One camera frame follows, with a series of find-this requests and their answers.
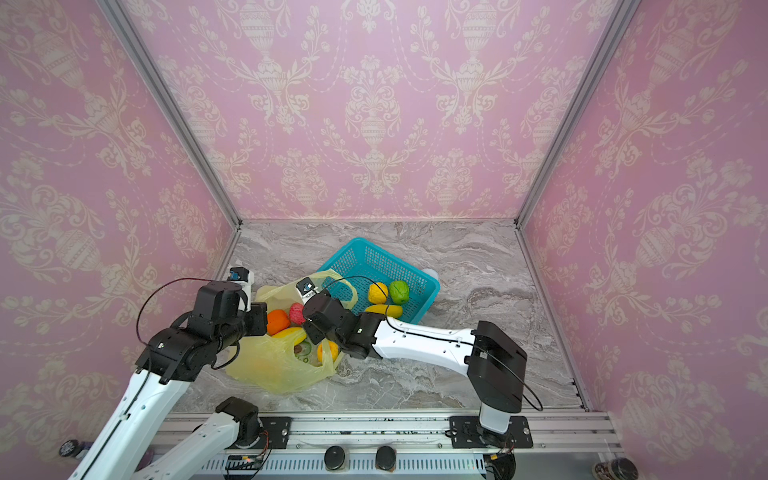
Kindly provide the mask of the red fruit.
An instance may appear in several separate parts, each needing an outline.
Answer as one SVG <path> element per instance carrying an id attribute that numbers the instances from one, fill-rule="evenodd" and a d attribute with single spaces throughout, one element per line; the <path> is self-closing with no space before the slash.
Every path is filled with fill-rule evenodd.
<path id="1" fill-rule="evenodd" d="M 293 303 L 288 311 L 288 317 L 292 325 L 302 326 L 306 319 L 303 314 L 304 305 L 302 303 Z"/>

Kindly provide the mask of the orange yellow fruit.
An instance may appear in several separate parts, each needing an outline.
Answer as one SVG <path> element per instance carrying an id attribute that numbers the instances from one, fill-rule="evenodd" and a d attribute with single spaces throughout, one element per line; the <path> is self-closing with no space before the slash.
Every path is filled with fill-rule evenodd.
<path id="1" fill-rule="evenodd" d="M 316 358 L 319 364 L 323 364 L 325 362 L 324 357 L 326 352 L 330 354 L 332 362 L 336 362 L 338 360 L 340 355 L 339 346 L 333 341 L 323 340 L 321 344 L 316 348 Z"/>

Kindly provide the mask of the yellow mango fruit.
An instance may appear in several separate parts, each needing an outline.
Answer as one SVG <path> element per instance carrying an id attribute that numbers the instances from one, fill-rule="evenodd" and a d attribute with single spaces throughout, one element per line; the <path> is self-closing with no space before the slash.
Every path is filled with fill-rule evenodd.
<path id="1" fill-rule="evenodd" d="M 374 304 L 365 309 L 366 313 L 375 313 L 375 314 L 381 314 L 388 317 L 392 317 L 395 319 L 399 319 L 403 313 L 404 310 L 399 305 L 391 305 L 391 304 Z"/>
<path id="2" fill-rule="evenodd" d="M 307 339 L 307 333 L 301 327 L 290 327 L 272 336 L 276 340 L 291 341 L 292 345 L 299 345 Z"/>

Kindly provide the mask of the orange star fruit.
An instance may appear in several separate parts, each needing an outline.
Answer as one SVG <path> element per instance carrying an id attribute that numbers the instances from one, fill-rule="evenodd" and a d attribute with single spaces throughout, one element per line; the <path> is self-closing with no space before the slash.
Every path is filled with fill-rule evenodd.
<path id="1" fill-rule="evenodd" d="M 291 327 L 288 314 L 283 310 L 273 310 L 267 314 L 267 333 L 275 336 Z"/>

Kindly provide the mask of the yellow lemon fruit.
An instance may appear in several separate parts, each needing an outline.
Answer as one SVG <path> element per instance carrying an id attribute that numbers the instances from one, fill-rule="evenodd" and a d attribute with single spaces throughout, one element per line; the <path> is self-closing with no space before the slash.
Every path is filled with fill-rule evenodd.
<path id="1" fill-rule="evenodd" d="M 387 304 L 389 302 L 388 286 L 382 282 L 374 282 L 369 286 L 368 302 L 374 304 Z"/>

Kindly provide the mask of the teal plastic basket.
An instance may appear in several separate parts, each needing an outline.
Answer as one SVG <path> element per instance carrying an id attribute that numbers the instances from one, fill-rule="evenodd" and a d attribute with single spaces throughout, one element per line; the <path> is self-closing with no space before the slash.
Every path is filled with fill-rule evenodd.
<path id="1" fill-rule="evenodd" d="M 387 286 L 393 281 L 408 284 L 409 301 L 402 306 L 399 320 L 411 324 L 421 322 L 440 291 L 438 279 L 362 237 L 349 241 L 318 268 L 319 271 L 329 269 L 345 277 L 355 288 L 358 301 L 352 310 L 356 314 L 370 305 L 368 279 Z"/>

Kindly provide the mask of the yellow plastic bag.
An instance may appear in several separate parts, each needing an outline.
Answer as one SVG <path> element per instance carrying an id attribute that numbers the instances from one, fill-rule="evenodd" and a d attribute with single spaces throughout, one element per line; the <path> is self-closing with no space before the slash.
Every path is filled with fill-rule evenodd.
<path id="1" fill-rule="evenodd" d="M 267 306 L 268 313 L 283 310 L 288 314 L 293 303 L 301 303 L 293 280 L 280 286 L 263 286 L 255 292 L 254 299 Z M 225 373 L 232 379 L 255 385 L 272 394 L 297 393 L 337 374 L 344 359 L 340 352 L 336 362 L 325 353 L 323 364 L 316 358 L 316 348 L 308 337 L 299 345 L 291 341 L 276 340 L 265 336 L 245 337 L 240 341 L 240 352 L 232 355 L 232 363 Z"/>

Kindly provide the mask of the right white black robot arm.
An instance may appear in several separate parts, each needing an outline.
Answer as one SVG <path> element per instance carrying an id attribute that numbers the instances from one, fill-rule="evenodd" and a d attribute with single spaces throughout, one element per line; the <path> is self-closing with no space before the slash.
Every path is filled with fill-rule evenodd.
<path id="1" fill-rule="evenodd" d="M 510 451 L 510 422 L 528 403 L 541 411 L 537 395 L 527 398 L 528 355 L 496 324 L 480 321 L 470 329 L 438 329 L 391 316 L 355 314 L 328 290 L 302 295 L 304 330 L 314 344 L 329 340 L 360 360 L 406 359 L 451 370 L 467 378 L 481 402 L 478 436 L 484 445 Z"/>

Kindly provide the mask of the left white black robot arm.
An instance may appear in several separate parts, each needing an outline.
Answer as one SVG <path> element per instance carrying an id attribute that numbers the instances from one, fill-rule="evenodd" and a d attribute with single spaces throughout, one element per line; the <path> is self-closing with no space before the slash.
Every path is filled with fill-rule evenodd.
<path id="1" fill-rule="evenodd" d="M 255 405 L 235 397 L 219 404 L 192 434 L 160 460 L 139 466 L 167 414 L 218 355 L 247 336 L 263 335 L 266 306 L 253 302 L 252 278 L 237 268 L 198 290 L 191 311 L 144 345 L 123 398 L 72 473 L 74 479 L 188 479 L 231 446 L 268 436 Z"/>

